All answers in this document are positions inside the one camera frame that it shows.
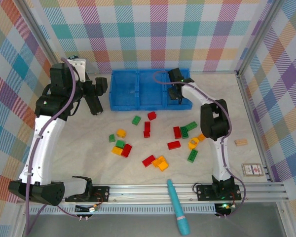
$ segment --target plaid wallpaper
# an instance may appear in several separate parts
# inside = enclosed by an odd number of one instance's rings
[[[270,10],[270,8],[271,8],[271,6],[272,6],[272,4],[273,4],[274,1],[275,0],[268,0],[267,1],[267,4],[265,5],[263,12],[262,12],[262,14],[261,14],[261,16],[260,16],[260,18],[259,18],[259,20],[258,20],[258,22],[257,22],[257,24],[255,26],[255,28],[253,29],[250,37],[249,37],[249,40],[248,40],[248,42],[246,44],[245,49],[242,51],[242,54],[240,56],[240,59],[239,59],[239,61],[237,63],[237,66],[235,68],[235,71],[238,71],[239,70],[239,68],[240,68],[240,66],[241,66],[241,64],[243,62],[243,59],[247,55],[247,52],[248,52],[250,46],[252,45],[257,32],[260,30],[260,28],[262,26],[262,22],[265,19],[265,17],[267,16],[267,14],[268,14],[268,12],[269,12],[269,10]]]
[[[267,158],[296,218],[296,0],[285,1],[244,76]]]
[[[50,63],[12,0],[0,0],[0,237],[7,236],[17,197],[8,183],[21,172],[32,141],[35,102]]]
[[[40,0],[48,22],[27,2],[57,54],[78,54],[105,73],[234,71],[272,0]]]

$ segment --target wire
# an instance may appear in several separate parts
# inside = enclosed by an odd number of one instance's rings
[[[230,193],[232,195],[232,200],[233,200],[232,205],[235,205],[235,194],[233,194],[233,192],[230,192]]]
[[[231,171],[229,170],[229,168],[227,167],[227,164],[226,164],[226,160],[225,160],[225,154],[224,154],[224,139],[226,139],[227,137],[229,137],[229,135],[231,134],[231,131],[232,131],[232,124],[231,124],[231,120],[230,120],[230,117],[229,117],[229,114],[228,112],[226,111],[226,109],[220,104],[218,103],[216,100],[213,100],[212,98],[210,98],[209,96],[207,96],[203,91],[201,91],[199,88],[195,87],[194,85],[191,85],[189,83],[186,83],[186,82],[182,82],[182,81],[175,81],[175,82],[162,82],[162,81],[158,81],[156,79],[156,74],[158,73],[168,73],[167,71],[157,71],[157,72],[154,72],[153,75],[152,75],[152,78],[153,80],[158,83],[158,84],[163,84],[163,85],[173,85],[173,84],[183,84],[183,85],[186,85],[186,86],[189,86],[191,88],[193,88],[194,90],[196,90],[198,93],[200,93],[202,96],[204,96],[207,100],[215,103],[222,111],[223,113],[225,114],[227,120],[228,120],[228,123],[229,123],[229,132],[227,135],[225,135],[223,138],[222,138],[222,141],[221,141],[221,145],[222,145],[222,162],[223,162],[223,166],[224,168],[226,169],[226,171],[236,180],[238,180],[241,185],[243,186],[243,197],[242,197],[242,200],[241,200],[241,203],[238,205],[238,208],[233,211],[232,213],[229,214],[229,216],[231,215],[234,215],[239,209],[240,207],[243,205],[245,199],[246,199],[246,186],[245,184],[242,182],[241,179],[239,179],[238,177],[236,177],[233,173],[231,173]]]
[[[197,191],[195,191],[195,186],[196,186],[197,184],[202,185],[201,183],[195,183],[195,184],[193,185],[192,190],[193,190],[193,192],[195,192],[196,194],[197,194]]]
[[[101,202],[98,205],[101,205],[103,203],[103,197],[102,197],[102,195],[100,193],[94,193],[93,196],[95,196],[95,194],[98,195],[98,196],[100,196]]]
[[[38,138],[34,141],[33,144],[33,148],[30,154],[30,158],[29,158],[29,164],[28,164],[28,178],[26,181],[26,191],[25,191],[25,213],[26,213],[26,225],[25,225],[25,235],[28,235],[31,232],[31,227],[34,226],[39,214],[35,217],[32,225],[30,226],[30,185],[31,185],[31,172],[32,172],[32,166],[33,166],[33,159],[34,159],[34,155],[36,152],[36,149],[38,147],[38,143],[40,140],[40,137],[43,135],[45,129],[48,127],[48,125],[55,120],[72,102],[73,98],[74,98],[74,93],[75,93],[75,76],[74,76],[74,71],[73,71],[73,67],[72,65],[68,62],[68,60],[66,58],[61,58],[61,60],[67,64],[67,66],[69,67],[72,79],[73,79],[73,88],[70,94],[70,97],[67,101],[67,103],[65,104],[65,106],[58,111],[53,117],[51,117],[45,124],[44,126],[41,128],[40,132],[38,133]]]
[[[59,210],[61,210],[61,211],[64,212],[65,214],[67,214],[67,215],[69,215],[69,216],[72,216],[72,217],[74,217],[74,218],[78,218],[78,219],[80,219],[80,217],[75,216],[75,215],[72,215],[72,214],[66,212],[66,211],[65,211],[64,209],[62,209],[60,206],[57,206],[57,207],[58,207]]]

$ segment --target wooden block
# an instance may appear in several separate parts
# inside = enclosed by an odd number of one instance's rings
[[[235,140],[235,144],[237,147],[245,146],[248,144],[248,141],[247,139],[238,139],[238,140]]]

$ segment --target blue toy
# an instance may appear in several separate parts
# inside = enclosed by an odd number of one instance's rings
[[[171,179],[167,180],[167,185],[168,185],[168,192],[173,205],[173,209],[177,217],[179,231],[181,235],[187,236],[191,233],[191,231],[189,229],[189,224],[187,222],[187,219],[184,216],[176,189],[173,187],[173,183]]]

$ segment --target blue storage tray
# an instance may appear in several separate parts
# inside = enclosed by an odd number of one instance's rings
[[[171,85],[156,83],[152,75],[164,69],[113,70],[110,86],[110,106],[112,111],[131,110],[190,110],[192,102],[183,99],[171,100],[168,88]],[[189,69],[180,69],[184,78],[190,77]],[[167,73],[159,73],[156,79],[170,82]]]

